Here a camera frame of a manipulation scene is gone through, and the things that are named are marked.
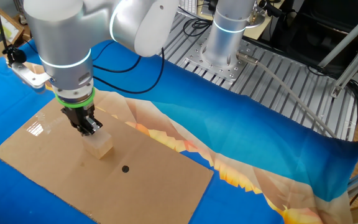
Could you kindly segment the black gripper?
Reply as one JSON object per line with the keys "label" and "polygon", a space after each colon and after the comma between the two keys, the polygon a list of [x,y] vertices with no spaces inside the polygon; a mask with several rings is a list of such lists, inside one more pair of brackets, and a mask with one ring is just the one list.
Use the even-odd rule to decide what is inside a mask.
{"label": "black gripper", "polygon": [[73,127],[81,133],[82,136],[88,136],[89,134],[93,135],[97,130],[103,127],[103,124],[94,117],[93,103],[79,108],[69,108],[64,106],[61,111],[67,116],[71,123],[83,123],[85,121],[89,123],[89,132],[81,125],[73,124]]}

